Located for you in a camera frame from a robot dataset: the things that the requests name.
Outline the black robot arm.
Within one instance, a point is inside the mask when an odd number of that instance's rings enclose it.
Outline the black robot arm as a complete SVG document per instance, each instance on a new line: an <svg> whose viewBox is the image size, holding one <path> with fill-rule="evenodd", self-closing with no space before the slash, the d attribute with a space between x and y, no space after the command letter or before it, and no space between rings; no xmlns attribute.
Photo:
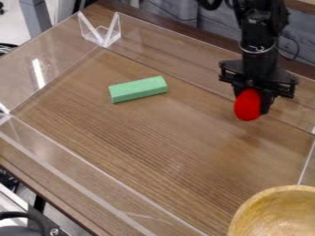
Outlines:
<svg viewBox="0 0 315 236"><path fill-rule="evenodd" d="M233 86L236 116L253 121L269 113L278 97L294 98L298 78L278 66L277 50L290 11L285 0L232 1L244 57L220 63L220 80Z"/></svg>

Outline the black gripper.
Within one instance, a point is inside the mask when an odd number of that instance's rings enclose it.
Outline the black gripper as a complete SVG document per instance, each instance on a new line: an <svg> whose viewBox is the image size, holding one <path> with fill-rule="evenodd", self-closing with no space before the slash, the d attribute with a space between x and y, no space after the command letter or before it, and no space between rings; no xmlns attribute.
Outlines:
<svg viewBox="0 0 315 236"><path fill-rule="evenodd" d="M242 60L220 63L220 80L232 84L234 95L248 88L261 90L261 113L268 114L276 97L294 98L298 78L277 64L278 53L272 49L264 53L244 52Z"/></svg>

